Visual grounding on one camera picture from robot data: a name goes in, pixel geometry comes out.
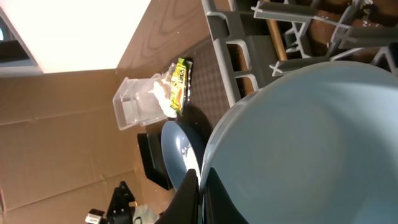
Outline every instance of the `dark mat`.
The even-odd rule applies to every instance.
[[[180,54],[179,57],[193,60],[190,102],[184,108],[181,120],[199,131],[207,141],[213,128],[229,109],[210,37]]]

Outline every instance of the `yellow snack package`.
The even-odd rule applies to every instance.
[[[192,62],[179,58],[171,76],[170,107],[180,115],[189,101],[192,65]]]

